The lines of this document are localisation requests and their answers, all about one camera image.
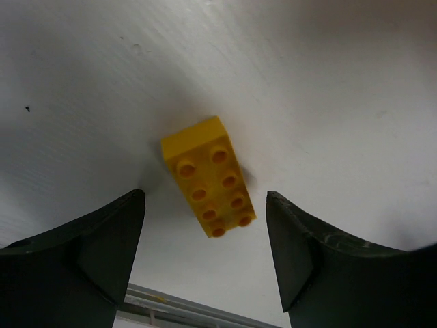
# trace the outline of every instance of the lego stud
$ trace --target lego stud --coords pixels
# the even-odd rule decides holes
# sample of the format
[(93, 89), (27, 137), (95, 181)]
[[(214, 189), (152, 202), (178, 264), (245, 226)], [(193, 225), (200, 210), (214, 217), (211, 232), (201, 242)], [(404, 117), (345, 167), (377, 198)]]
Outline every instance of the lego stud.
[(237, 183), (237, 175), (233, 171), (228, 171), (221, 181), (221, 185), (226, 189), (233, 188)]
[(214, 238), (222, 237), (226, 233), (225, 222), (223, 220), (216, 220), (210, 224), (211, 236)]
[(231, 207), (233, 209), (238, 209), (238, 208), (242, 208), (244, 205), (244, 196), (242, 193), (236, 193), (233, 197), (232, 197), (232, 201), (231, 201)]
[(194, 164), (186, 159), (182, 159), (178, 162), (176, 165), (176, 170), (178, 173), (178, 176), (184, 179), (189, 179), (192, 176), (194, 176), (194, 173), (196, 172), (196, 168)]
[(207, 210), (206, 212), (203, 212), (202, 217), (204, 220), (210, 221), (217, 217), (217, 212), (215, 210)]
[(245, 227), (251, 224), (253, 220), (253, 216), (250, 213), (245, 213), (240, 217), (240, 220), (238, 221), (238, 225), (240, 227)]
[(214, 238), (218, 238), (218, 237), (222, 237), (222, 235), (224, 235), (226, 233), (226, 230), (223, 228), (217, 228), (215, 230), (212, 231), (212, 236)]
[(196, 189), (191, 193), (191, 198), (195, 202), (200, 202), (205, 197), (206, 197), (206, 190), (205, 189)]
[(227, 150), (225, 147), (217, 146), (211, 149), (211, 161), (214, 164), (224, 163), (227, 159)]

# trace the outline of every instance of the yellow lego brick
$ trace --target yellow lego brick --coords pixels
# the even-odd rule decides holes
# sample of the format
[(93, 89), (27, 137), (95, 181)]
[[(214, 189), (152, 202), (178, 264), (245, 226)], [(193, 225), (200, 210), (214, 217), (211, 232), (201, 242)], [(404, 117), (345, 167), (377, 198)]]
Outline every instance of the yellow lego brick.
[(161, 140), (165, 163), (208, 237), (256, 218), (231, 141), (218, 117)]

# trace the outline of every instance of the metal rail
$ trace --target metal rail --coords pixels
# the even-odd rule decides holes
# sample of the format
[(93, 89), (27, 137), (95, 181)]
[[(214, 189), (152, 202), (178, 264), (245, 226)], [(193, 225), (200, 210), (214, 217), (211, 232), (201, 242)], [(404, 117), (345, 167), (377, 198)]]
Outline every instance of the metal rail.
[(194, 328), (279, 328), (134, 284), (128, 285), (117, 317), (142, 323), (139, 318), (151, 318)]

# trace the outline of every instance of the metal bar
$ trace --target metal bar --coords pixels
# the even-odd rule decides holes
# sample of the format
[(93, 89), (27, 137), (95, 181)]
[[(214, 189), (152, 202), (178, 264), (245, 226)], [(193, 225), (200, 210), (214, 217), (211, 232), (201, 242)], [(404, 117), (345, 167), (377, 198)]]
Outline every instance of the metal bar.
[[(139, 308), (154, 310), (156, 319), (165, 320), (163, 316), (170, 319), (168, 315), (171, 315), (171, 321), (176, 322), (179, 320), (178, 323), (197, 328), (211, 328), (217, 325), (220, 328), (278, 328), (268, 323), (129, 284), (124, 307), (120, 310), (125, 312), (129, 312), (129, 309), (135, 310), (135, 314), (139, 314)], [(150, 317), (148, 311), (143, 310), (143, 314)], [(190, 323), (184, 322), (187, 319), (191, 320)]]

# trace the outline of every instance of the white table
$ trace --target white table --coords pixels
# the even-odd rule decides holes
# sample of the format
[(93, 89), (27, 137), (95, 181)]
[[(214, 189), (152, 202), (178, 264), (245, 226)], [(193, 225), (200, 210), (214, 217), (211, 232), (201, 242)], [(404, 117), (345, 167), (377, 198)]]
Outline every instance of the white table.
[[(376, 243), (435, 242), (432, 3), (3, 0), (0, 243), (142, 187), (132, 283), (288, 327), (267, 190)], [(259, 217), (214, 240), (158, 145), (211, 115)]]

